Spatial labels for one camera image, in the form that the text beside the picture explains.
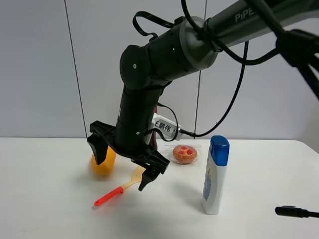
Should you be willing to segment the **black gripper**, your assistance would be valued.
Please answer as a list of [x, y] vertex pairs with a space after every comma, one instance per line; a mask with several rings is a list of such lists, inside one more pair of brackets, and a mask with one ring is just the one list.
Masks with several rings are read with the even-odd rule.
[[165, 173], [169, 165], [169, 160], [146, 144], [146, 128], [136, 129], [121, 122], [112, 126], [97, 120], [90, 124], [90, 132], [92, 134], [87, 138], [87, 142], [97, 165], [105, 161], [108, 147], [111, 147], [118, 155], [130, 158], [146, 168], [142, 173], [139, 191], [153, 182], [160, 173]]

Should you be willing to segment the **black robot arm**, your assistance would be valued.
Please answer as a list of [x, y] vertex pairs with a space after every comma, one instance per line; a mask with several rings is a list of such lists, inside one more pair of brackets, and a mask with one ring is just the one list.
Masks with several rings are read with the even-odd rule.
[[[312, 92], [319, 93], [318, 36], [285, 26], [318, 17], [316, 0], [239, 0], [209, 19], [191, 16], [185, 1], [184, 15], [167, 22], [148, 12], [136, 17], [153, 21], [167, 31], [150, 33], [145, 46], [129, 45], [120, 58], [124, 83], [116, 125], [95, 121], [87, 141], [97, 164], [105, 161], [109, 148], [145, 169], [139, 190], [164, 174], [169, 161], [148, 142], [158, 128], [152, 119], [164, 89], [175, 79], [209, 68], [220, 52], [226, 52], [242, 66], [259, 65], [276, 55], [298, 69]], [[231, 47], [272, 32], [276, 46], [267, 54], [249, 60]]]

